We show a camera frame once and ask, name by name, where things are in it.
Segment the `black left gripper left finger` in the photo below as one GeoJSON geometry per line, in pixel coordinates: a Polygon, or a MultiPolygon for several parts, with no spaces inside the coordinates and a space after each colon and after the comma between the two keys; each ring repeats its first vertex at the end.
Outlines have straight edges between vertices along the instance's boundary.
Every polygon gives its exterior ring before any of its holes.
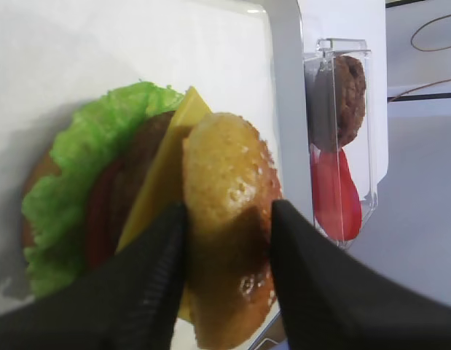
{"type": "Polygon", "coordinates": [[[185,251],[186,209],[175,203],[101,267],[0,316],[0,349],[169,349],[185,251]]]}

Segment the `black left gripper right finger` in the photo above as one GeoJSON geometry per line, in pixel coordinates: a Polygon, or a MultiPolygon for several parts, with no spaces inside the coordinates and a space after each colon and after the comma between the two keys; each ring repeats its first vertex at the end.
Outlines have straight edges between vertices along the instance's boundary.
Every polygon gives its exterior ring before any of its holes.
{"type": "Polygon", "coordinates": [[[270,265],[290,349],[451,349],[451,307],[403,287],[272,204],[270,265]]]}

